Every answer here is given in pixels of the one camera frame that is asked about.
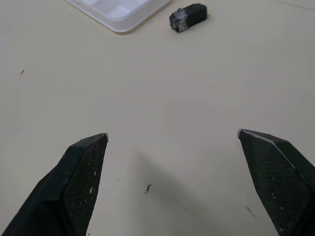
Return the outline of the white plastic tray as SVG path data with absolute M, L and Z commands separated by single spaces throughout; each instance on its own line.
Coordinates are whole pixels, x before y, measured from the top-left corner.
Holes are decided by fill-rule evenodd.
M 115 33 L 134 30 L 172 0 L 65 0 Z

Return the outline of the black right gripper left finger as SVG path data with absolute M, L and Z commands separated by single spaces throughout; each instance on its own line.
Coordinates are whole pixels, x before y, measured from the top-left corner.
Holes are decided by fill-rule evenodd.
M 72 144 L 27 197 L 1 236 L 86 236 L 108 135 Z

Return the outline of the black eraser with worn end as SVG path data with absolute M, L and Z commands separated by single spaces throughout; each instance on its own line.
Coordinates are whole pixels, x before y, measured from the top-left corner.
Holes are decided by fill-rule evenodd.
M 200 3 L 194 3 L 174 11 L 169 16 L 169 21 L 171 28 L 179 33 L 205 21 L 207 18 L 207 6 Z

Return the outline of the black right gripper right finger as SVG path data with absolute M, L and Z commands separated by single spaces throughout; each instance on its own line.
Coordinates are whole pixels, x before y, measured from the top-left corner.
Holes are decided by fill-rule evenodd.
M 279 236 L 315 236 L 315 166 L 289 141 L 239 129 L 255 190 Z

